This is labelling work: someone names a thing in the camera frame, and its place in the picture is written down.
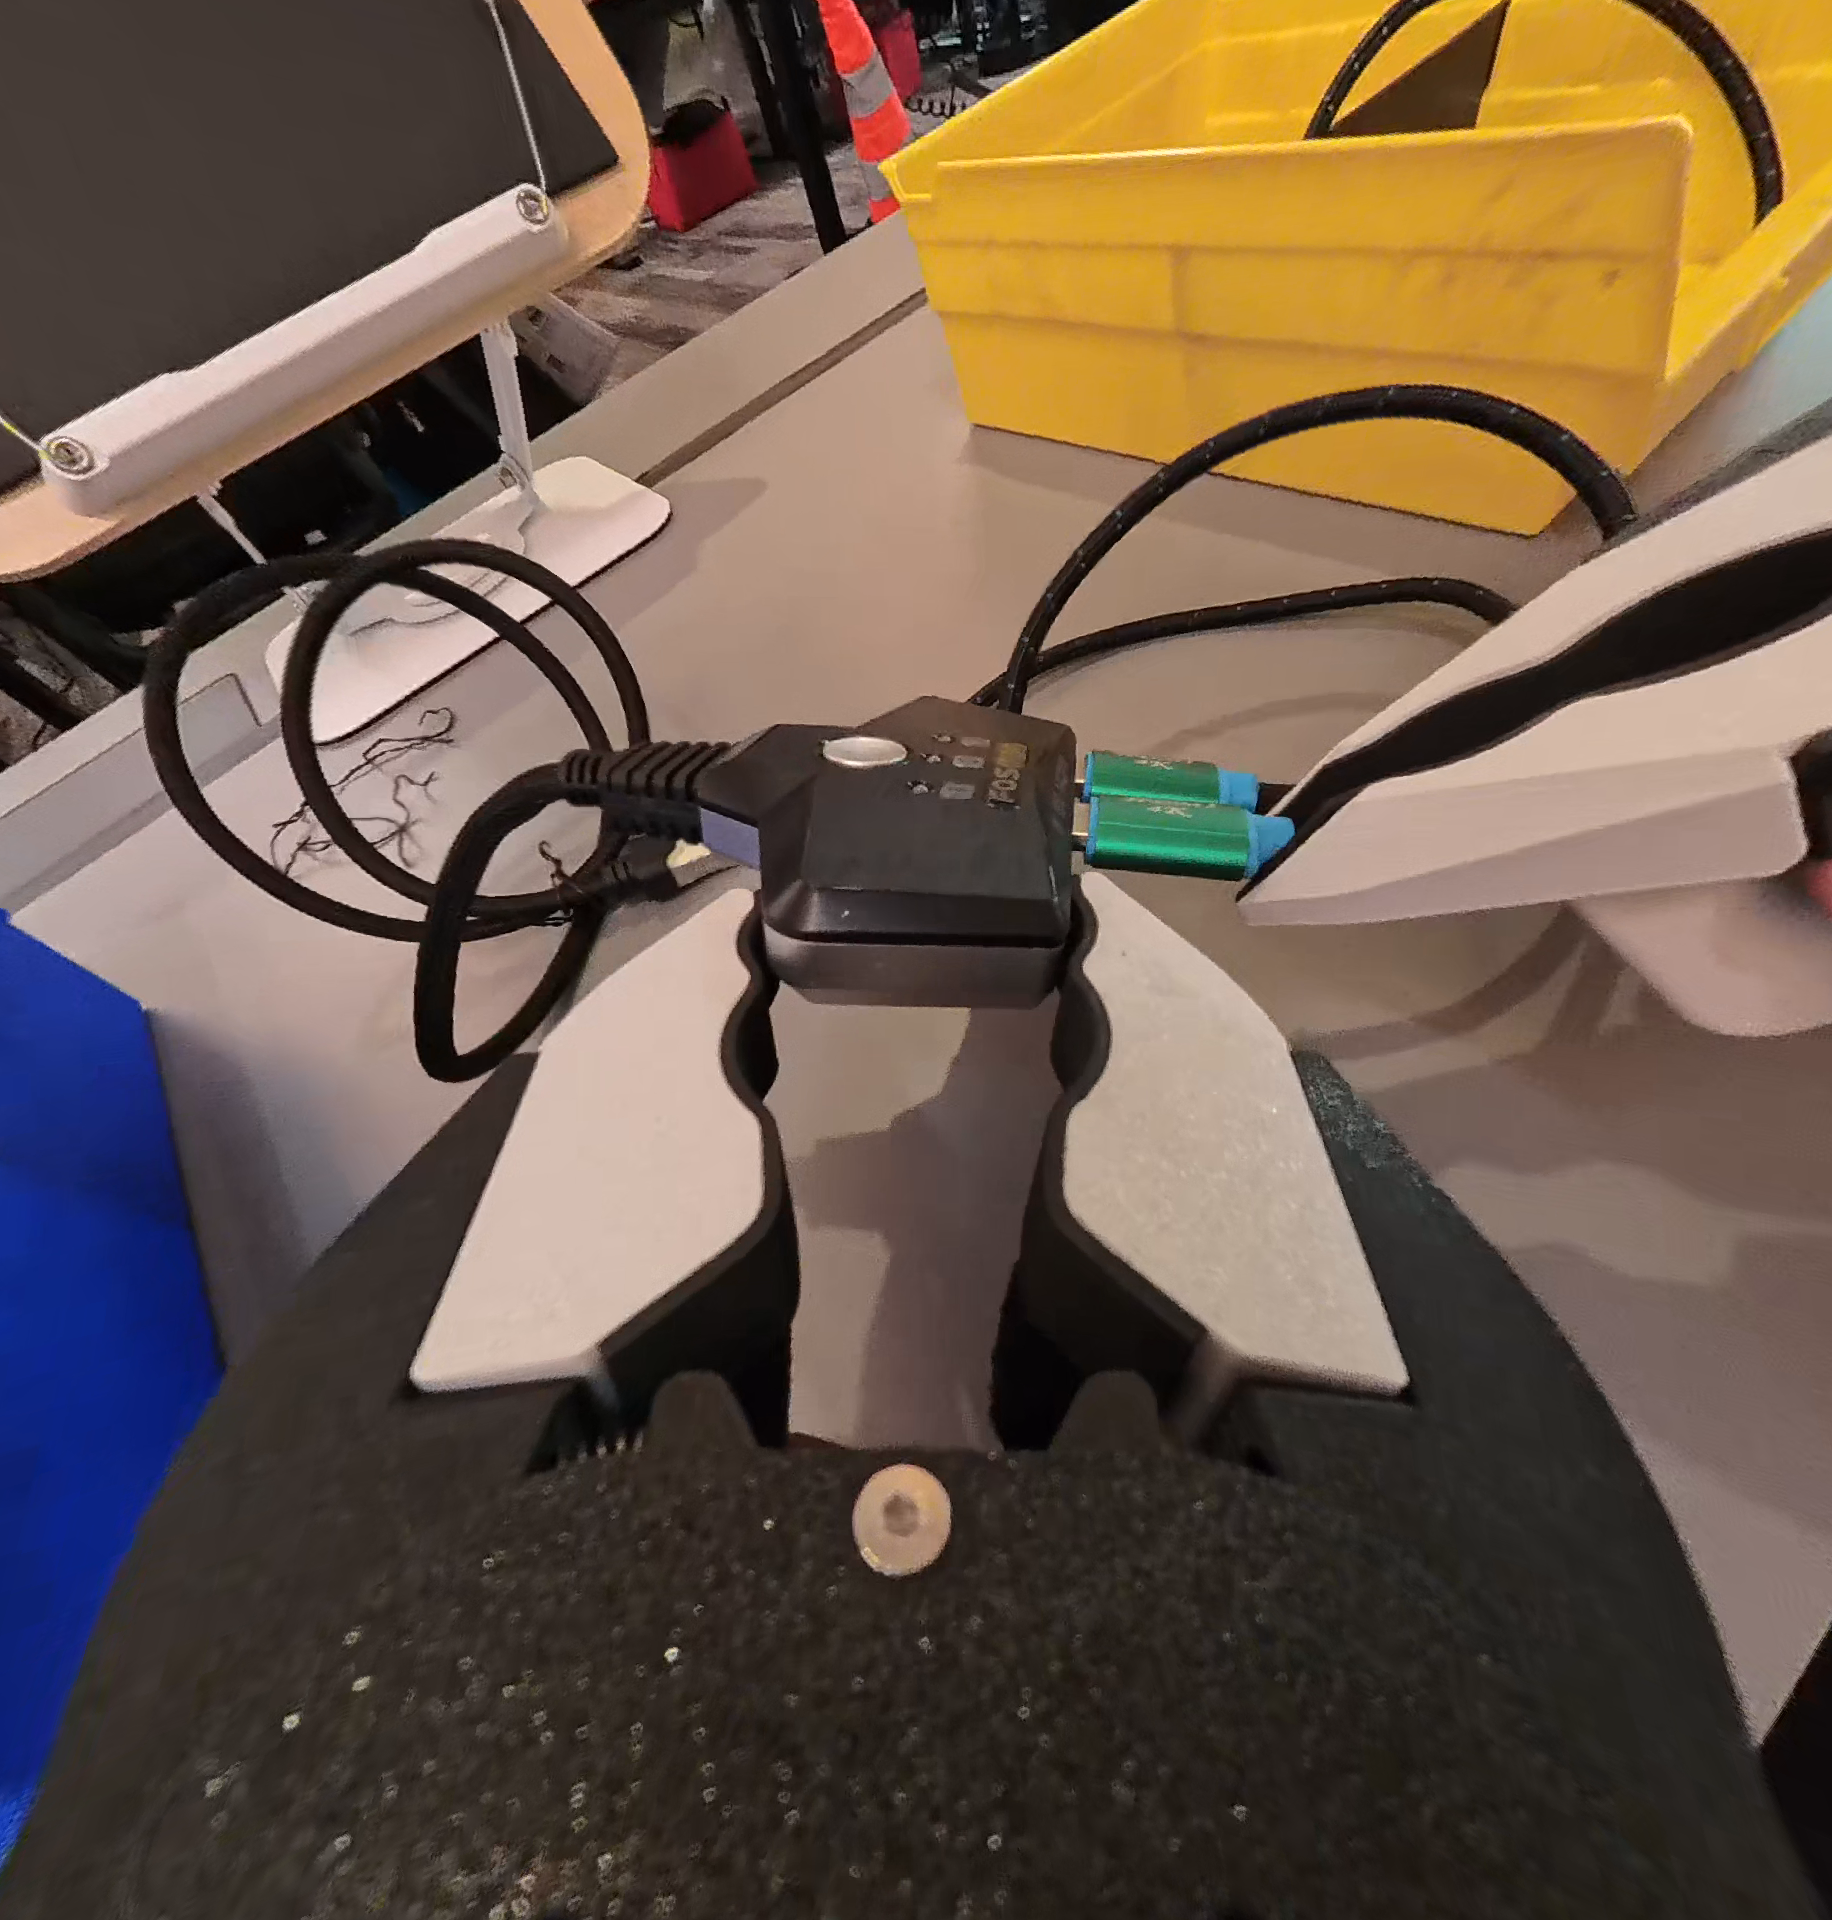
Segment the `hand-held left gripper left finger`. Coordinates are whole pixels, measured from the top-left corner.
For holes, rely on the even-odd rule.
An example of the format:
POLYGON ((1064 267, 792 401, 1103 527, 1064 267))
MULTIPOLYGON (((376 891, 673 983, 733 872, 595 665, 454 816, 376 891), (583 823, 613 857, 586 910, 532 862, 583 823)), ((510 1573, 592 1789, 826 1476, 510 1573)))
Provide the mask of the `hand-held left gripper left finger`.
POLYGON ((801 1243, 765 1090, 759 908, 717 900, 540 1042, 409 1364, 416 1392, 581 1384, 637 1429, 673 1377, 788 1429, 801 1243))

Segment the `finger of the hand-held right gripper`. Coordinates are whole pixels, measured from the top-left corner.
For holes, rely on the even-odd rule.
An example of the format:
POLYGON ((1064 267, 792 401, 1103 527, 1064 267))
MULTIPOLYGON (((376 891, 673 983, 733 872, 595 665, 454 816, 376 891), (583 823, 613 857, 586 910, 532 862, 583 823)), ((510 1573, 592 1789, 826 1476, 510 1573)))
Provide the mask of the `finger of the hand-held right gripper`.
POLYGON ((1806 900, 1792 752, 1832 728, 1832 618, 1742 661, 1566 708, 1367 788, 1245 891, 1251 924, 1570 908, 1681 1023, 1832 1026, 1832 918, 1806 900))
POLYGON ((1606 564, 1649 564, 1621 607, 1578 618, 1536 661, 1425 693, 1362 746, 1330 752, 1278 814, 1325 828, 1367 788, 1489 752, 1587 698, 1742 661, 1832 612, 1832 418, 1802 428, 1806 441, 1784 434, 1719 488, 1673 497, 1610 547, 1606 564))

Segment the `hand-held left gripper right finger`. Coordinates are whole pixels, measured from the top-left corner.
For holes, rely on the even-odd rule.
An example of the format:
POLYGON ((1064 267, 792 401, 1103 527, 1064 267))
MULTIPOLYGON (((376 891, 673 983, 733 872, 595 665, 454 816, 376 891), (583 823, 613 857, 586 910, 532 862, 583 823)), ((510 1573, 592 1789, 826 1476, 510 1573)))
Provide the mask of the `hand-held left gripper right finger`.
POLYGON ((1396 1403, 1371 1259, 1285 1036, 1139 900, 1072 902, 1055 1097, 1003 1304, 1003 1434, 1093 1377, 1204 1434, 1240 1390, 1396 1403))

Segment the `yellow plastic bin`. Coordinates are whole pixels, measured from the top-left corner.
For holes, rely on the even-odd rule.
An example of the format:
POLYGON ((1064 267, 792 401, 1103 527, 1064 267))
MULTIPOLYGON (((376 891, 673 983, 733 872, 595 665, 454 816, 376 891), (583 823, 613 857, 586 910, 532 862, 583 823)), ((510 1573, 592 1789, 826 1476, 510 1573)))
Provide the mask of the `yellow plastic bin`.
POLYGON ((1478 130, 1396 134, 1425 3, 1131 3, 884 179, 974 428, 1161 466, 1272 405, 1435 382, 1636 471, 1832 277, 1832 0, 1697 3, 1774 134, 1640 3, 1508 3, 1478 130))

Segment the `black hdmi switch with cable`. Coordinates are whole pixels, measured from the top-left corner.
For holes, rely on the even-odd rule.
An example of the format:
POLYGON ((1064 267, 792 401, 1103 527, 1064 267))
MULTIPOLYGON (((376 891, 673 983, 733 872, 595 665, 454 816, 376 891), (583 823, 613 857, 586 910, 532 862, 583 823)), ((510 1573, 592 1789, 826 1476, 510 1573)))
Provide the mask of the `black hdmi switch with cable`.
POLYGON ((463 1087, 526 1042, 583 974, 613 908, 678 896, 678 854, 759 879, 762 952, 797 992, 864 1004, 1037 1004, 1072 934, 1072 733, 965 705, 909 705, 864 733, 762 728, 657 743, 618 631, 526 553, 427 538, 280 558, 190 597, 144 647, 144 749, 181 828, 308 918, 411 944, 411 1051, 463 1087), (177 687, 257 587, 308 587, 280 677, 280 743, 309 823, 416 918, 329 900, 248 848, 181 749, 177 687), (583 746, 489 791, 438 879, 382 857, 330 791, 309 690, 338 623, 411 587, 516 647, 583 746))

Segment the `black bin divider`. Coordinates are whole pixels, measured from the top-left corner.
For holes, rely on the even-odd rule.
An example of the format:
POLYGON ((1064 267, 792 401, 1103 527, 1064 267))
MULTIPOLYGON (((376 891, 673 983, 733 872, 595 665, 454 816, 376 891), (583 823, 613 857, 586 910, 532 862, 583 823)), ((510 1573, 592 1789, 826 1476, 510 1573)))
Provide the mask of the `black bin divider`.
POLYGON ((1396 134, 1468 134, 1494 78, 1508 0, 1489 3, 1405 74, 1396 134))

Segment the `blue plastic bin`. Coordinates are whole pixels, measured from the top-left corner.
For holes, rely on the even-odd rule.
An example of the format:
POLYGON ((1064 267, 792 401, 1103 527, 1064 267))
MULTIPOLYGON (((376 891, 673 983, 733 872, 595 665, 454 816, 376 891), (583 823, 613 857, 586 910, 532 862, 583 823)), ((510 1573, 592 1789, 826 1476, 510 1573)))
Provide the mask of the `blue plastic bin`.
POLYGON ((217 1379, 153 1026, 0 908, 0 1866, 217 1379))

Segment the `orange traffic cone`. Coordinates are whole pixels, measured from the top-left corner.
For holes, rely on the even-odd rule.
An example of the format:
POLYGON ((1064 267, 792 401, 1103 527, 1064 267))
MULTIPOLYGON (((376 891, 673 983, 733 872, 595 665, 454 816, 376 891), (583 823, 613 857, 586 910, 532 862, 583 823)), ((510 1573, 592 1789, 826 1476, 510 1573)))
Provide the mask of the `orange traffic cone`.
POLYGON ((818 0, 818 22, 845 89, 858 160, 882 166, 910 140, 904 95, 853 0, 818 0))

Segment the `red box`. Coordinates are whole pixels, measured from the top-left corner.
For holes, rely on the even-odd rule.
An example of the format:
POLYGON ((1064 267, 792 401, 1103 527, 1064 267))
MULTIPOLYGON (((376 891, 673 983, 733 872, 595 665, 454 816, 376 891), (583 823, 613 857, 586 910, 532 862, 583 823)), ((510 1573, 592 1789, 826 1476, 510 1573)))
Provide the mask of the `red box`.
POLYGON ((646 214, 657 231, 684 234, 754 193, 759 177, 727 98, 684 98, 653 134, 646 214))

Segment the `wooden-framed black panel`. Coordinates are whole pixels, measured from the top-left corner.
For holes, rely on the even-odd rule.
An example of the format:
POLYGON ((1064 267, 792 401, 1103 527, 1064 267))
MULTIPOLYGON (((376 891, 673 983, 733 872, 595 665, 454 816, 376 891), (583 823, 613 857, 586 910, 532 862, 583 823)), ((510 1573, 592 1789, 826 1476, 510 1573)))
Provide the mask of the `wooden-framed black panel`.
POLYGON ((0 3, 0 584, 510 319, 645 199, 586 3, 0 3))

